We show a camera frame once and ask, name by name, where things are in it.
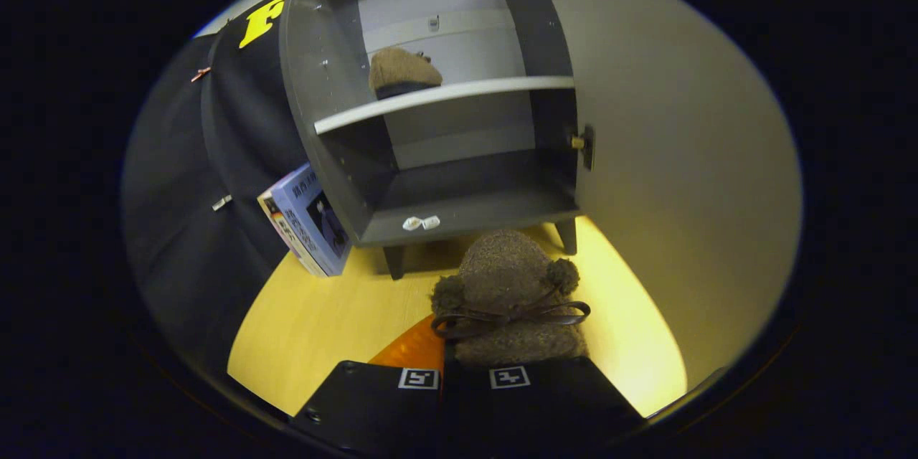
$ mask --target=door latch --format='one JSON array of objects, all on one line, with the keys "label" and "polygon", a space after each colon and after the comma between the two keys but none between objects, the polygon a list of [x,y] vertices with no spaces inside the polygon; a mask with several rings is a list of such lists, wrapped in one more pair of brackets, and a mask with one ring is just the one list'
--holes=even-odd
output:
[{"label": "door latch", "polygon": [[583,128],[583,134],[580,136],[571,136],[571,148],[579,149],[583,154],[583,166],[588,171],[593,170],[593,151],[596,148],[596,135],[593,132],[593,126],[586,125]]}]

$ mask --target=yellow letter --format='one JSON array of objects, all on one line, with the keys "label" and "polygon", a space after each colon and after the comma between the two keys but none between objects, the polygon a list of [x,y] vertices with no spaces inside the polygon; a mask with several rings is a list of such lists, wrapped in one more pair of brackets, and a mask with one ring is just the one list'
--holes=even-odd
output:
[{"label": "yellow letter", "polygon": [[239,48],[245,47],[246,44],[252,43],[252,41],[255,41],[258,37],[261,37],[261,35],[271,30],[273,24],[268,20],[273,20],[280,16],[281,11],[284,11],[284,1],[285,0],[269,1],[268,4],[263,5],[252,14],[249,14],[246,18],[246,20],[249,21],[249,25],[245,28],[245,37],[240,41]]}]

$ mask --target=orange object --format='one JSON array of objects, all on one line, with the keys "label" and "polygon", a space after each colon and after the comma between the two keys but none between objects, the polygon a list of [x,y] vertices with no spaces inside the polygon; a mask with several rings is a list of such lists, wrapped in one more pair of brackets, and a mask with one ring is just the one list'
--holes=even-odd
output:
[{"label": "orange object", "polygon": [[433,314],[407,329],[368,364],[436,369],[443,374],[443,339],[433,333]]}]

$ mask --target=cabinet leg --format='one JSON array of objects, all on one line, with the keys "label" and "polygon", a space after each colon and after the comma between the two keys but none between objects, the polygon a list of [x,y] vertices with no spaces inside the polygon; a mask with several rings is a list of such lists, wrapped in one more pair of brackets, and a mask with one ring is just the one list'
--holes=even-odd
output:
[{"label": "cabinet leg", "polygon": [[576,255],[577,225],[574,223],[574,220],[568,219],[554,223],[554,227],[558,229],[558,235],[561,236],[561,241],[564,243],[564,254]]},{"label": "cabinet leg", "polygon": [[383,247],[386,254],[386,265],[389,275],[393,280],[400,280],[404,276],[404,246]]}]

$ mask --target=white sticker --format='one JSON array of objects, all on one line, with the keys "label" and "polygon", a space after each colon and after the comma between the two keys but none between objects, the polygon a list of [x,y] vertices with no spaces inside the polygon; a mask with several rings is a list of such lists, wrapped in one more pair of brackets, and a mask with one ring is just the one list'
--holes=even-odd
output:
[{"label": "white sticker", "polygon": [[223,199],[220,199],[216,203],[213,203],[213,205],[211,205],[211,208],[213,208],[214,211],[220,210],[220,208],[223,208],[223,206],[226,203],[229,203],[230,201],[232,201],[232,195],[227,195]]},{"label": "white sticker", "polygon": [[419,228],[421,224],[424,224],[424,221],[420,220],[420,218],[408,217],[407,219],[404,220],[402,227],[405,230],[414,231],[414,230],[417,230],[417,228]]},{"label": "white sticker", "polygon": [[427,217],[422,221],[424,224],[424,230],[433,230],[434,227],[440,226],[440,218],[437,216]]}]

